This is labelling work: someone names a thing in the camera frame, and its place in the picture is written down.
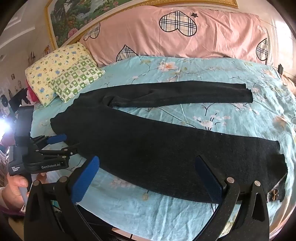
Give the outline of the person's left hand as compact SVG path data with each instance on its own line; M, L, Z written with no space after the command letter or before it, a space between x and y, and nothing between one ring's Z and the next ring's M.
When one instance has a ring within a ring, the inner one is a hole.
M20 212L24 205L24 200L20 188L27 189L28 180L21 175L10 176L7 174L7 185L1 187L1 207L12 212Z

